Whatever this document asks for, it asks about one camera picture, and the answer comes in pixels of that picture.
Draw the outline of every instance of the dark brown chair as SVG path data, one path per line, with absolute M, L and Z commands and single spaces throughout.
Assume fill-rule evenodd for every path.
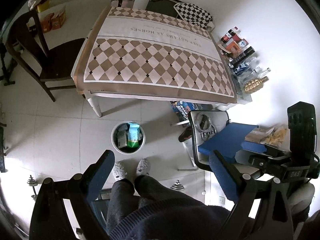
M 42 48 L 32 37 L 27 27 L 31 17 L 35 21 Z M 10 28 L 5 46 L 10 55 L 42 86 L 54 102 L 55 98 L 50 90 L 76 88 L 76 86 L 47 87 L 45 83 L 47 81 L 71 79 L 71 71 L 84 40 L 84 38 L 81 38 L 68 41 L 49 50 L 42 33 L 38 13 L 32 10 L 15 20 Z M 40 76 L 22 59 L 20 53 L 14 50 L 13 44 L 15 41 L 18 41 L 24 49 L 29 51 L 40 64 L 42 68 Z

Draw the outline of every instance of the grenade-shaped gold bottle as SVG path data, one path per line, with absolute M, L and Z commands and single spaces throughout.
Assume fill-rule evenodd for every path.
M 263 83 L 268 81 L 268 77 L 263 78 L 255 78 L 253 80 L 250 80 L 244 85 L 244 91 L 248 94 L 251 94 L 253 92 L 258 91 L 260 88 L 263 87 Z

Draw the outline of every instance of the power socket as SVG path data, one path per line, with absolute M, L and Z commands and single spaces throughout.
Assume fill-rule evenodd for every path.
M 225 202 L 226 202 L 226 198 L 219 196 L 219 204 L 224 205 Z

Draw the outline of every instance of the person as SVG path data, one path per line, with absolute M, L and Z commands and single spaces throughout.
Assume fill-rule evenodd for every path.
M 161 185 L 149 175 L 150 164 L 142 159 L 132 184 L 122 162 L 112 170 L 107 234 L 111 239 L 214 239 L 229 215 L 220 206 L 206 206 L 183 192 Z

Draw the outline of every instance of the black chair backrest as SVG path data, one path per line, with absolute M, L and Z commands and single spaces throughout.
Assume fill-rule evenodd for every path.
M 27 27 L 27 23 L 29 22 L 30 18 L 33 18 L 35 21 L 37 34 L 43 49 L 32 37 L 32 34 Z M 20 54 L 14 50 L 13 43 L 15 40 L 17 40 L 24 49 L 29 51 L 29 53 L 36 59 L 45 72 L 50 71 L 48 61 L 49 49 L 41 29 L 38 13 L 35 10 L 31 10 L 15 20 L 9 30 L 8 39 L 6 42 L 6 48 L 11 56 L 22 67 L 31 71 L 32 68 L 21 58 Z

